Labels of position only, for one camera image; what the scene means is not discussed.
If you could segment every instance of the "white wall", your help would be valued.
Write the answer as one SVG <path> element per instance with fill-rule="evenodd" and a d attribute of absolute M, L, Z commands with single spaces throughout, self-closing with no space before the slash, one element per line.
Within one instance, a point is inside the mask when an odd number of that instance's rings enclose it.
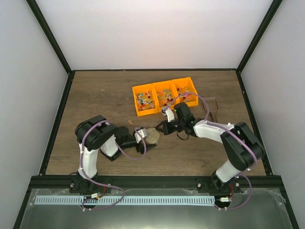
<path fill-rule="evenodd" d="M 0 69 L 0 222 L 11 229 L 67 79 L 25 0 L 0 1 Z"/>
<path fill-rule="evenodd" d="M 236 68 L 272 0 L 38 0 L 72 69 Z"/>
<path fill-rule="evenodd" d="M 305 1 L 283 1 L 242 72 L 275 174 L 305 228 Z"/>

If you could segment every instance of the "orange bin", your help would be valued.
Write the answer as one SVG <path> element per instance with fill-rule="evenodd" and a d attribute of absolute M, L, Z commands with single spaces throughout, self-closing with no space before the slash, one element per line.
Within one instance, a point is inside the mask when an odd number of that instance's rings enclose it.
<path fill-rule="evenodd" d="M 159 107 L 158 98 L 157 98 L 156 92 L 153 88 L 153 85 L 151 83 L 132 87 L 132 92 L 133 92 L 133 97 L 134 97 L 135 110 L 136 110 L 138 116 L 158 113 L 158 107 Z M 147 97 L 145 95 L 146 93 L 148 93 L 148 96 L 150 96 L 149 101 L 152 100 L 152 104 L 154 105 L 154 108 L 150 108 L 150 109 L 141 111 L 141 110 L 139 110 L 141 108 L 138 107 L 138 96 L 140 94 L 140 97 L 143 96 L 143 98 L 145 98 L 145 97 Z"/>
<path fill-rule="evenodd" d="M 175 80 L 172 80 L 172 83 L 174 84 L 176 90 L 179 89 L 180 92 L 183 89 L 187 89 L 189 92 L 193 92 L 193 93 L 198 94 L 195 87 L 194 87 L 192 79 L 190 77 L 175 79 Z M 183 98 L 181 98 L 181 97 L 179 97 L 177 100 L 179 100 L 178 103 L 183 102 Z M 186 104 L 188 106 L 197 106 L 198 105 L 198 97 L 196 95 L 190 95 L 190 101 L 186 102 Z"/>
<path fill-rule="evenodd" d="M 153 83 L 152 84 L 154 91 L 156 92 L 156 96 L 158 99 L 158 92 L 162 91 L 164 92 L 164 90 L 168 89 L 172 95 L 172 99 L 176 98 L 178 96 L 177 93 L 177 89 L 175 88 L 175 85 L 172 83 L 171 80 L 168 81 L 162 81 L 162 82 L 157 82 L 157 83 Z M 171 105 L 171 109 L 173 110 L 173 106 L 175 106 L 178 103 L 178 99 L 176 101 L 174 101 L 174 103 Z M 161 101 L 158 99 L 158 112 L 161 112 L 161 109 L 165 106 L 168 105 L 168 103 L 170 103 L 170 99 L 168 98 L 168 101 L 165 101 L 164 103 L 161 103 Z"/>

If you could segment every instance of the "orange storage bin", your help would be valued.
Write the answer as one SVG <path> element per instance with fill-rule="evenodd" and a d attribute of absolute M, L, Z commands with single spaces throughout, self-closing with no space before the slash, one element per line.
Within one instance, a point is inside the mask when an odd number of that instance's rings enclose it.
<path fill-rule="evenodd" d="M 138 116 L 158 113 L 159 103 L 156 92 L 153 89 L 153 85 L 151 83 L 132 87 L 132 92 L 134 97 L 135 110 Z"/>
<path fill-rule="evenodd" d="M 161 112 L 163 107 L 167 106 L 172 99 L 178 96 L 177 89 L 170 80 L 153 83 L 152 86 L 158 99 L 158 112 Z M 177 103 L 179 103 L 178 100 L 176 100 L 170 108 L 173 110 L 173 106 L 175 106 Z"/>
<path fill-rule="evenodd" d="M 194 87 L 193 81 L 190 77 L 175 79 L 175 80 L 172 80 L 172 82 L 173 82 L 178 94 L 183 93 L 185 90 L 198 94 Z M 179 97 L 178 99 L 179 99 L 178 103 L 186 102 L 186 104 L 188 106 L 197 106 L 198 105 L 198 97 L 196 95 L 189 95 L 189 97 L 188 98 L 186 97 L 185 99 L 183 99 L 182 97 Z"/>

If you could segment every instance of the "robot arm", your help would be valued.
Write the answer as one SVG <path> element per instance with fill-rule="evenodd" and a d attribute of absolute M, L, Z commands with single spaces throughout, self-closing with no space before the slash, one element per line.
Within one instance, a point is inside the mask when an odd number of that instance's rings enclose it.
<path fill-rule="evenodd" d="M 88 130 L 101 121 L 105 121 L 105 123 L 93 128 L 86 136 L 84 145 L 82 145 Z M 137 132 L 143 139 L 148 136 L 145 128 L 141 128 Z M 82 166 L 89 178 L 97 175 L 96 162 L 99 150 L 111 161 L 116 160 L 121 155 L 118 146 L 121 149 L 136 147 L 137 151 L 141 153 L 144 151 L 141 137 L 137 133 L 131 135 L 127 127 L 116 127 L 114 124 L 107 122 L 106 118 L 101 115 L 80 123 L 75 129 L 75 135 L 77 136 L 81 154 L 83 154 Z M 81 166 L 78 169 L 78 173 L 86 179 Z"/>
<path fill-rule="evenodd" d="M 239 122 L 236 125 L 231 123 L 217 124 L 206 122 L 201 118 L 195 119 L 186 103 L 179 103 L 175 105 L 174 109 L 177 114 L 177 119 L 174 118 L 173 111 L 170 108 L 166 109 L 163 111 L 163 115 L 167 117 L 167 121 L 163 121 L 157 125 L 157 130 L 163 132 L 165 135 L 175 131 L 184 131 L 187 135 L 208 138 L 224 145 L 228 160 L 212 174 L 212 183 L 218 188 L 221 188 L 233 177 L 254 163 L 254 159 L 248 150 L 219 126 L 230 130 L 242 140 L 252 150 L 257 159 L 260 159 L 265 153 L 263 145 L 246 123 Z"/>

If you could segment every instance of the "round metal object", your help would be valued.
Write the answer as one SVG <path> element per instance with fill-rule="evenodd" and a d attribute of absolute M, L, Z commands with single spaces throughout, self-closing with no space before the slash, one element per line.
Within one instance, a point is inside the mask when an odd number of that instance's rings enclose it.
<path fill-rule="evenodd" d="M 158 144 L 160 140 L 160 133 L 155 128 L 147 129 L 148 137 L 145 139 L 145 142 L 148 144 Z"/>

